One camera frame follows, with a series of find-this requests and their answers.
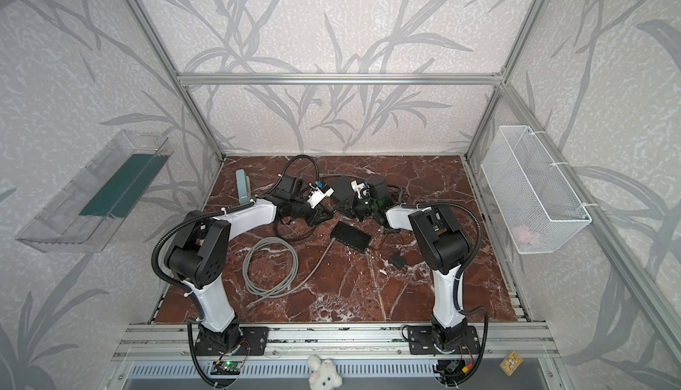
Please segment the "dark grey box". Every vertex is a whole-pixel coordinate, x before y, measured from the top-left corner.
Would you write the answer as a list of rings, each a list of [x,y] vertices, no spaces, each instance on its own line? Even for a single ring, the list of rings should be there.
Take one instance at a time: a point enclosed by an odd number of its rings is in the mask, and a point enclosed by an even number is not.
[[[333,189],[331,198],[334,210],[346,217],[356,218],[354,201],[356,193],[352,188],[352,181],[347,176],[340,176],[330,182]]]

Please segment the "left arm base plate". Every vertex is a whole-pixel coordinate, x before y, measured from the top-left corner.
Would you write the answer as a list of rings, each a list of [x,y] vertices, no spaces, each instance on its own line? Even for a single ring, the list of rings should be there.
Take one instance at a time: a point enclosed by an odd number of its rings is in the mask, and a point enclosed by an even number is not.
[[[262,356],[268,334],[268,327],[233,326],[217,333],[200,325],[194,351],[197,356]]]

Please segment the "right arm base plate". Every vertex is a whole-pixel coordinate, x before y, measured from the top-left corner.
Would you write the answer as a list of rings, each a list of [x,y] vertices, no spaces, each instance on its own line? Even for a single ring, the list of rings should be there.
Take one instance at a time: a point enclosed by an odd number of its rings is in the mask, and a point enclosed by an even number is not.
[[[449,356],[449,355],[478,355],[481,349],[482,336],[471,325],[466,328],[463,336],[454,342],[451,348],[438,348],[432,336],[431,325],[406,325],[403,330],[409,352],[413,356]]]

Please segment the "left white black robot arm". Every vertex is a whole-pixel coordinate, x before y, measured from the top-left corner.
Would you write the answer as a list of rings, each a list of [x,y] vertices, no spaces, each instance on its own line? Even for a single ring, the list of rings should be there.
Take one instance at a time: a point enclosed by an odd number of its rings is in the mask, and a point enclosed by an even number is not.
[[[200,331],[232,346],[239,338],[239,320],[223,286],[223,268],[232,239],[281,218],[303,218],[322,223],[327,210],[322,201],[333,194],[323,181],[312,184],[308,198],[300,197],[300,184],[283,175],[270,194],[245,205],[215,213],[190,212],[154,246],[154,274],[183,290],[199,313]]]

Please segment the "black network switch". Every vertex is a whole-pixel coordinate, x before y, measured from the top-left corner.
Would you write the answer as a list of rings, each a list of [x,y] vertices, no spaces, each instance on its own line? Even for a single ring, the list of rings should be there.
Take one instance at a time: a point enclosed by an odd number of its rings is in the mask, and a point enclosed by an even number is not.
[[[342,221],[334,226],[331,237],[361,254],[367,252],[372,241],[371,235]]]

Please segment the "black power adapter with cable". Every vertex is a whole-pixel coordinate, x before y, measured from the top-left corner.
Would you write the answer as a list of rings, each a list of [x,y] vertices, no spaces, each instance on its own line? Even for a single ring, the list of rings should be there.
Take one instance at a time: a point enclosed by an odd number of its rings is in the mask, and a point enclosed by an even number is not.
[[[401,253],[403,246],[404,232],[402,230],[381,226],[379,242],[374,246],[374,253],[383,260],[387,260],[395,269],[402,270],[406,265],[406,260]]]

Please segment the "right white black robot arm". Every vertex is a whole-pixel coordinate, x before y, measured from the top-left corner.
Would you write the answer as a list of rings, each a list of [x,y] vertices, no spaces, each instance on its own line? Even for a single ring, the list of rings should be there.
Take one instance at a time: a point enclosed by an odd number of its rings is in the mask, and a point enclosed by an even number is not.
[[[357,182],[341,176],[332,188],[345,216],[358,221],[371,217],[386,229],[413,234],[433,272],[432,339],[441,351],[452,351],[467,334],[466,318],[475,313],[463,308],[462,281],[482,245],[482,225],[476,215],[452,200],[403,203],[392,197],[381,177]]]

